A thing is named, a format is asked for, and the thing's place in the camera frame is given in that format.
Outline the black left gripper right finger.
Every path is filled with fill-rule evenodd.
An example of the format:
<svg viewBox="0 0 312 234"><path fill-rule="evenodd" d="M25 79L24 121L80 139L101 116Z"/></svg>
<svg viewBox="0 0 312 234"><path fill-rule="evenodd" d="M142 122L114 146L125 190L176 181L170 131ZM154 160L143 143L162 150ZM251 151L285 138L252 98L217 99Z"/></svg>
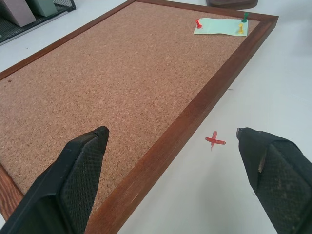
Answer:
<svg viewBox="0 0 312 234"><path fill-rule="evenodd" d="M312 234L312 163L290 140L251 128L236 137L249 183L278 234Z"/></svg>

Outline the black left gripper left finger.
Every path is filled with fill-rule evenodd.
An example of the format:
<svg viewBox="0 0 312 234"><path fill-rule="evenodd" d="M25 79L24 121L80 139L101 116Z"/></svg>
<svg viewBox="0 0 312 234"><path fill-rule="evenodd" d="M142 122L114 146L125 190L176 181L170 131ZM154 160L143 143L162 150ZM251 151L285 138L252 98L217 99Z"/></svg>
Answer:
<svg viewBox="0 0 312 234"><path fill-rule="evenodd" d="M42 172L0 234L84 234L98 191L109 129L69 141Z"/></svg>

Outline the wood-framed cork board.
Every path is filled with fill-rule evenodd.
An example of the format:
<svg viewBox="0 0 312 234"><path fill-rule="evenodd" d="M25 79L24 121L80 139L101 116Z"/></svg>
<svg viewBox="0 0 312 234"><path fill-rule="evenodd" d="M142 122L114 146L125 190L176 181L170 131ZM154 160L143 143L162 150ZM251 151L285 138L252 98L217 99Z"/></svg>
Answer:
<svg viewBox="0 0 312 234"><path fill-rule="evenodd" d="M109 139L84 234L116 234L275 28L194 35L236 10L127 0L0 72L0 214L7 221L72 139Z"/></svg>

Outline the light green paper note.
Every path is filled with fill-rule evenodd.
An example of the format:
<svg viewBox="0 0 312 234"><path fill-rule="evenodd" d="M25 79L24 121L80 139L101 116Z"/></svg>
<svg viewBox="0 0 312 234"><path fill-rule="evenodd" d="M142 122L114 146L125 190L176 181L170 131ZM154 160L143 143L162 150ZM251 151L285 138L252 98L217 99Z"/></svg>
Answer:
<svg viewBox="0 0 312 234"><path fill-rule="evenodd" d="M213 19L213 18L200 18L199 22L202 28L195 27L194 35L214 35L224 34L229 36L247 36L248 35L248 20L246 23L241 22L242 19ZM238 33L238 25L243 24L244 34Z"/></svg>

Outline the grey-green block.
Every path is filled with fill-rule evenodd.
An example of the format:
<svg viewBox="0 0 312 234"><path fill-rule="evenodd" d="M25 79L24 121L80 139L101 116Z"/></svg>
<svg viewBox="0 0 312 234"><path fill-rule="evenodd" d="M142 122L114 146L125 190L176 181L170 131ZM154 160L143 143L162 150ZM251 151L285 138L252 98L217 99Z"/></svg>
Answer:
<svg viewBox="0 0 312 234"><path fill-rule="evenodd" d="M57 13L53 0L25 0L31 11L43 17Z"/></svg>

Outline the dark brown wooden object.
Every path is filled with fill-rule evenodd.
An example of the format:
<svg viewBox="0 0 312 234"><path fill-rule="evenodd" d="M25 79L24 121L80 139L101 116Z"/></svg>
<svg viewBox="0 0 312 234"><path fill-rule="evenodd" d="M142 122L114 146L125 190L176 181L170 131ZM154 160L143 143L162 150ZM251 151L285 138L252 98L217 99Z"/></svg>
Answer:
<svg viewBox="0 0 312 234"><path fill-rule="evenodd" d="M251 9L258 4L258 0L206 0L210 7L244 10Z"/></svg>

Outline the pink block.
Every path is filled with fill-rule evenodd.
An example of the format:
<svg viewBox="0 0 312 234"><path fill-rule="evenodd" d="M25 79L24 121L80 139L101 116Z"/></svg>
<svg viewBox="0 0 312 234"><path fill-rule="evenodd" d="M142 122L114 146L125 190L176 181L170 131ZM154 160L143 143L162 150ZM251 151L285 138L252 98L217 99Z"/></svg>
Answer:
<svg viewBox="0 0 312 234"><path fill-rule="evenodd" d="M19 27L36 21L25 0L0 0L0 15Z"/></svg>

